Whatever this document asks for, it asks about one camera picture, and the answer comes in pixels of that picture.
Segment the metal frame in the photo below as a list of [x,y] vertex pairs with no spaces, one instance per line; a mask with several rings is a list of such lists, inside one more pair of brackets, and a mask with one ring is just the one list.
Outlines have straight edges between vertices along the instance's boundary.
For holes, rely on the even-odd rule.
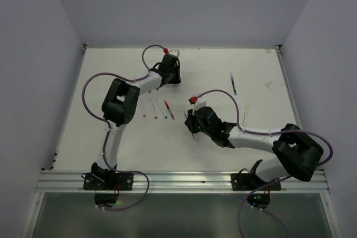
[[[279,48],[274,48],[286,84],[289,100],[296,124],[301,127],[300,117],[293,98],[283,58]],[[27,217],[22,238],[32,237],[46,192],[90,193],[83,190],[82,173],[87,171],[42,171],[36,187],[35,197]],[[230,183],[232,172],[146,172],[150,179],[149,193],[229,193],[246,194],[249,191],[233,191]],[[146,189],[146,180],[141,175],[134,176],[133,189],[127,193],[142,193]],[[342,237],[337,218],[331,205],[329,187],[324,171],[316,171],[311,182],[301,182],[291,178],[281,183],[282,190],[274,194],[319,193],[333,238]]]

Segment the whiteboard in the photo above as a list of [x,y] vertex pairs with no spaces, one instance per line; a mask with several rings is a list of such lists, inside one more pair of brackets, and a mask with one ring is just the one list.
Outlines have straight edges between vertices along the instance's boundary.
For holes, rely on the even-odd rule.
[[[247,128],[283,128],[294,123],[293,110],[275,50],[264,49],[184,49],[180,48],[181,84],[167,85],[141,96],[147,117],[139,105],[126,127],[118,152],[118,168],[140,171],[234,171],[251,168],[259,159],[273,155],[249,148],[221,148],[203,133],[192,138],[184,125],[184,110],[191,109],[188,98],[210,89],[233,94],[229,73],[233,72],[243,114],[248,104]],[[55,170],[87,171],[101,151],[105,124],[92,118],[81,103],[86,80],[98,72],[113,72],[126,78],[141,77],[146,69],[138,48],[89,48],[86,51],[64,131],[58,146]],[[146,53],[149,66],[160,62],[162,50]],[[89,84],[86,101],[97,115],[113,77],[101,76]],[[165,99],[176,120],[165,119],[151,103]],[[223,121],[234,122],[232,101],[222,93],[206,96]]]

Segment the black mounting bracket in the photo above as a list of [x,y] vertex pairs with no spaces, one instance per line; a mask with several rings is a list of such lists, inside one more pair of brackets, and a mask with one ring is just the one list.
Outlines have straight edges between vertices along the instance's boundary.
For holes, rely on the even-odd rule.
[[112,173],[110,180],[104,181],[92,173],[82,174],[83,189],[87,191],[131,191],[133,187],[133,173]]
[[[266,184],[256,175],[250,173],[233,173],[230,175],[230,183],[233,191],[252,191]],[[280,191],[281,184],[276,183],[270,189],[271,191]]]

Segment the purple cable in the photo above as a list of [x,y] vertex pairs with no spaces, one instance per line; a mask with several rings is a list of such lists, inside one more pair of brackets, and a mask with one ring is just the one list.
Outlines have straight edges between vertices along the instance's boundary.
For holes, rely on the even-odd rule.
[[[330,150],[330,154],[329,156],[323,160],[322,162],[320,162],[317,166],[321,166],[325,163],[327,163],[331,158],[332,156],[334,155],[334,149],[332,148],[332,145],[331,143],[326,140],[324,137],[322,137],[321,135],[317,134],[317,133],[314,133],[314,132],[311,132],[311,131],[306,131],[306,130],[302,130],[302,129],[295,129],[295,130],[283,130],[283,131],[277,131],[277,132],[271,132],[271,133],[264,133],[264,132],[255,132],[255,131],[251,131],[251,130],[246,130],[246,129],[243,129],[240,124],[239,124],[239,108],[238,108],[238,104],[237,102],[235,101],[235,99],[233,98],[232,95],[230,95],[228,92],[224,91],[224,90],[221,90],[221,89],[212,89],[212,90],[208,90],[206,92],[203,92],[202,94],[198,95],[197,98],[200,98],[208,93],[212,93],[212,92],[221,92],[221,93],[224,93],[226,94],[228,97],[230,97],[234,103],[234,106],[235,106],[235,109],[237,110],[237,127],[239,130],[241,130],[242,132],[245,132],[245,133],[248,133],[248,134],[253,134],[253,135],[261,135],[261,136],[274,136],[274,135],[280,135],[280,134],[286,134],[286,133],[304,133],[304,134],[309,134],[309,135],[313,135],[315,137],[317,137],[318,139],[321,139],[324,143],[326,143],[326,145],[328,146],[329,150]],[[243,205],[245,203],[245,201],[249,198],[249,196],[251,196],[254,192],[257,192],[257,191],[260,191],[260,190],[263,190],[265,188],[268,188],[276,183],[279,183],[281,181],[285,181],[286,179],[289,179],[291,178],[291,176],[287,176],[287,177],[283,177],[283,178],[280,178],[278,180],[275,180],[273,182],[270,182],[266,185],[263,185],[253,191],[251,191],[249,194],[247,194],[247,196],[244,198],[242,204],[240,205],[239,207],[239,210],[238,210],[238,214],[237,214],[237,221],[238,221],[238,229],[239,229],[239,232],[242,236],[242,238],[245,238],[244,234],[243,234],[243,231],[242,231],[242,226],[240,224],[240,214],[242,212],[242,208],[243,208]],[[284,224],[284,222],[278,218],[277,216],[275,216],[273,213],[271,212],[268,212],[268,211],[264,211],[265,213],[271,215],[272,217],[274,217],[276,220],[278,220],[284,227],[285,231],[286,231],[286,235],[287,237],[291,237],[290,236],[290,233],[286,227],[286,225]]]
[[[116,77],[116,78],[120,78],[120,79],[122,79],[122,80],[124,80],[124,81],[127,81],[127,82],[135,82],[135,81],[141,81],[141,80],[147,78],[147,77],[149,76],[149,74],[147,74],[147,75],[145,75],[145,76],[143,76],[143,77],[140,77],[140,78],[138,78],[138,79],[131,80],[131,79],[126,79],[126,78],[124,78],[124,77],[122,77],[122,76],[120,76],[120,75],[113,74],[113,73],[111,73],[111,72],[100,72],[100,73],[98,73],[98,74],[95,74],[95,75],[91,76],[91,77],[86,81],[86,83],[84,83],[84,86],[83,86],[83,89],[82,89],[82,96],[81,96],[81,97],[82,97],[82,103],[83,103],[84,109],[85,109],[91,116],[93,116],[95,119],[98,119],[98,120],[100,120],[100,121],[106,122],[107,125],[108,125],[108,127],[109,127],[109,129],[111,129],[112,127],[111,127],[111,125],[110,125],[110,122],[108,122],[108,121],[105,120],[104,118],[101,118],[101,117],[95,115],[91,110],[89,110],[89,108],[88,108],[88,106],[87,106],[87,103],[85,102],[85,91],[86,91],[86,88],[87,88],[88,84],[89,84],[94,78],[96,78],[96,77],[98,77],[98,76],[102,76],[102,75],[114,76],[114,77]],[[109,165],[108,160],[107,160],[107,158],[106,158],[106,156],[105,156],[105,147],[107,146],[107,141],[108,141],[109,134],[110,134],[110,131],[108,131],[107,134],[105,135],[105,139],[104,139],[104,143],[103,143],[103,148],[102,148],[103,160],[104,160],[104,163],[107,165],[107,167],[108,167],[110,170],[113,170],[113,171],[118,172],[118,173],[136,173],[136,174],[141,174],[141,175],[143,175],[143,176],[145,177],[145,179],[147,180],[146,190],[145,190],[144,194],[142,195],[142,197],[141,197],[138,201],[132,203],[131,205],[124,206],[124,207],[118,207],[118,208],[105,207],[105,206],[102,206],[102,207],[101,207],[101,208],[104,208],[105,210],[120,211],[120,210],[125,210],[125,209],[128,209],[128,208],[131,208],[131,207],[137,205],[138,203],[140,203],[140,202],[146,197],[147,192],[149,191],[150,181],[149,181],[148,176],[147,176],[145,173],[141,172],[141,171],[120,171],[120,170],[116,170],[115,168],[113,168],[113,167],[111,167],[111,166]]]
[[149,48],[151,48],[151,47],[159,47],[159,48],[162,48],[163,50],[165,49],[163,46],[160,46],[160,45],[150,45],[150,46],[146,47],[146,48],[143,50],[143,53],[141,54],[141,60],[143,61],[143,64],[145,65],[145,67],[146,67],[146,69],[147,69],[148,71],[150,71],[150,68],[149,68],[149,66],[147,66],[147,64],[146,64],[146,62],[145,62],[145,60],[144,60],[144,54],[145,54],[145,52],[146,52]]

